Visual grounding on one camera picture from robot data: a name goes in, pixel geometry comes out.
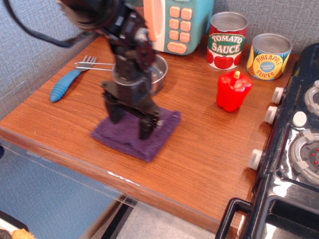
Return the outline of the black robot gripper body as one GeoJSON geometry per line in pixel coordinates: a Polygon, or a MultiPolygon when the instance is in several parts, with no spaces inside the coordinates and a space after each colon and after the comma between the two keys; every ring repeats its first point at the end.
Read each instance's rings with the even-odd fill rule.
{"type": "Polygon", "coordinates": [[[151,74],[142,75],[133,81],[126,81],[118,76],[113,76],[113,81],[103,81],[101,87],[104,96],[113,96],[126,112],[138,117],[157,118],[157,126],[161,125],[161,110],[152,100],[150,93],[151,74]]]}

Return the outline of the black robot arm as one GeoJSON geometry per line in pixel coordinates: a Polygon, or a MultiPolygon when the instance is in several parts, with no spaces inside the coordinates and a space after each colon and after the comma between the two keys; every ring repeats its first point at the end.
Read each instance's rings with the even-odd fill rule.
{"type": "Polygon", "coordinates": [[[112,123],[119,123],[129,112],[140,119],[139,138],[149,138],[160,119],[160,108],[151,97],[156,52],[144,18],[125,0],[63,0],[61,6],[75,26],[109,41],[115,56],[113,80],[101,86],[112,123]]]}

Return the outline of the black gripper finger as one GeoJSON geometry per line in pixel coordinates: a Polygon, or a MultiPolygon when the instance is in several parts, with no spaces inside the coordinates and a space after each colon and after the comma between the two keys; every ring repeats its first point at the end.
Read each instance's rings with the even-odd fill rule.
{"type": "Polygon", "coordinates": [[[104,96],[106,109],[112,123],[117,124],[123,118],[125,111],[120,107],[120,104],[113,96],[104,96]]]}
{"type": "Polygon", "coordinates": [[[140,139],[148,139],[157,126],[157,118],[143,117],[140,119],[140,139]]]}

